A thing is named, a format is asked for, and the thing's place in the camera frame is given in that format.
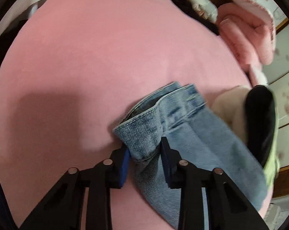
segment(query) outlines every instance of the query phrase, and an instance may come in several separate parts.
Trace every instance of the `pink fabric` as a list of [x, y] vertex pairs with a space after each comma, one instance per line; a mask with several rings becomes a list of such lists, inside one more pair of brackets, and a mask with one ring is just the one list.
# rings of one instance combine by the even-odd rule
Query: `pink fabric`
[[235, 3], [226, 3], [218, 8], [216, 24], [220, 36], [248, 74], [251, 84], [266, 85], [268, 81], [262, 72], [262, 64], [270, 64], [274, 54], [269, 26], [258, 16]]
[[272, 199], [272, 195], [273, 195], [273, 186], [270, 187], [268, 189], [268, 193], [267, 193], [267, 196], [266, 198], [264, 199], [263, 203], [262, 203], [262, 206], [261, 206], [261, 209], [260, 211], [258, 212], [259, 215], [264, 218], [267, 211], [268, 211], [268, 208], [269, 208], [269, 205], [270, 205], [270, 202], [271, 202], [271, 199]]
[[[0, 69], [0, 181], [16, 224], [68, 168], [108, 158], [112, 128], [172, 81], [208, 104], [250, 86], [223, 40], [170, 0], [48, 0]], [[114, 230], [171, 229], [130, 177], [111, 210]]]
[[225, 19], [233, 21], [245, 35], [245, 38], [254, 46], [254, 49], [250, 49], [246, 45], [245, 52], [255, 50], [260, 62], [264, 65], [269, 65], [272, 62], [274, 50], [271, 42], [271, 33], [268, 25], [263, 20], [234, 3], [226, 3], [218, 8], [216, 24], [221, 27], [220, 23]]
[[239, 7], [245, 9], [246, 11], [250, 12], [251, 14], [261, 19], [264, 22], [264, 24], [269, 27], [269, 31], [271, 34], [272, 49], [274, 51], [276, 46], [276, 29], [274, 18], [271, 11], [269, 11], [264, 6], [258, 4], [253, 0], [232, 0], [232, 1]]

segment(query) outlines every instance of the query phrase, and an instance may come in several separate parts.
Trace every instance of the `jeans waistband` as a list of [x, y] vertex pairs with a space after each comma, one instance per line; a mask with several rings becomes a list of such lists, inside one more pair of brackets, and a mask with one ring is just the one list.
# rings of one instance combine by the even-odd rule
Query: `jeans waistband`
[[193, 84], [181, 87], [174, 82], [142, 99], [113, 131], [129, 146], [141, 145], [144, 152], [133, 158], [143, 160], [158, 146], [165, 131], [204, 105]]

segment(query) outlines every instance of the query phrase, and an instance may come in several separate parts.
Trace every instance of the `bed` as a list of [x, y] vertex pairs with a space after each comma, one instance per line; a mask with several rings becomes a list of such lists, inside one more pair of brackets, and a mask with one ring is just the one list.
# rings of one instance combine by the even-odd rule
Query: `bed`
[[[47, 0], [0, 69], [0, 182], [17, 226], [67, 169], [120, 147], [112, 129], [173, 81], [194, 83], [209, 106], [250, 86], [222, 39], [170, 0]], [[131, 177], [111, 211], [114, 229], [172, 229]]]

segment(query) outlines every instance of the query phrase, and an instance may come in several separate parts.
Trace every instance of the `lime green fabric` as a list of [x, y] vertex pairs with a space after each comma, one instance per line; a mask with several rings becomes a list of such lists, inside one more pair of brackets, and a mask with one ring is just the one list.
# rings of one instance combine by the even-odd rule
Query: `lime green fabric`
[[279, 126], [277, 107], [275, 108], [275, 118], [276, 120], [275, 120], [273, 143], [271, 146], [271, 151], [270, 151], [268, 160], [266, 162], [266, 165], [264, 166], [264, 174], [266, 176], [266, 182], [267, 182], [268, 188], [273, 186], [275, 177], [278, 175], [278, 172], [280, 171], [280, 161], [277, 155], [277, 133], [278, 133], [278, 126]]

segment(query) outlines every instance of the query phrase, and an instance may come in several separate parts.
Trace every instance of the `light blue denim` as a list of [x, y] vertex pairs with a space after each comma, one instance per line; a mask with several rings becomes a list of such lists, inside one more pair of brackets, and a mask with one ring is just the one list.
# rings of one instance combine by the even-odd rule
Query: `light blue denim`
[[194, 85], [181, 87], [174, 82], [155, 91], [135, 105], [113, 131], [129, 148], [136, 163], [135, 180], [141, 192], [174, 228], [178, 227], [181, 191], [168, 188], [165, 181], [159, 154], [162, 136], [183, 159], [198, 168], [222, 168], [255, 209], [261, 208], [267, 195], [262, 166], [205, 106]]

